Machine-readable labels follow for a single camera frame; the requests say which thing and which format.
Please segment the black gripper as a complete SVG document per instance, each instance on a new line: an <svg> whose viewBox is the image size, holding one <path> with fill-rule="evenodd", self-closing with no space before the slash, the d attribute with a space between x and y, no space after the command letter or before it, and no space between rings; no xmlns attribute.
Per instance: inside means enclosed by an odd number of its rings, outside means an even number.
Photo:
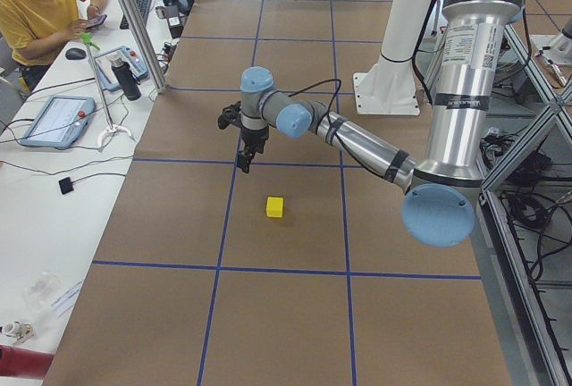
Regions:
<svg viewBox="0 0 572 386"><path fill-rule="evenodd" d="M269 139L269 127L259 130L243 127L240 130L240 137L244 147L237 153L237 167L242 172L249 173L253 154L264 153L265 143Z"/></svg>

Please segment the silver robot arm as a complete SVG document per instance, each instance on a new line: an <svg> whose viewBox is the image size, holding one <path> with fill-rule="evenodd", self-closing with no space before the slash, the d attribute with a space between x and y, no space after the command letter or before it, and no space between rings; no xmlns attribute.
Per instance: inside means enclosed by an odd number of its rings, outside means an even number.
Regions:
<svg viewBox="0 0 572 386"><path fill-rule="evenodd" d="M457 245L475 224L474 205L482 182L475 159L503 32L521 13L524 1L443 1L448 28L424 160L416 160L326 105L282 93L269 70L251 67L242 74L241 100L235 105L233 124L244 143L237 165L248 170L254 156L263 151L271 128L290 138L315 133L403 190L401 218L415 239L434 247Z"/></svg>

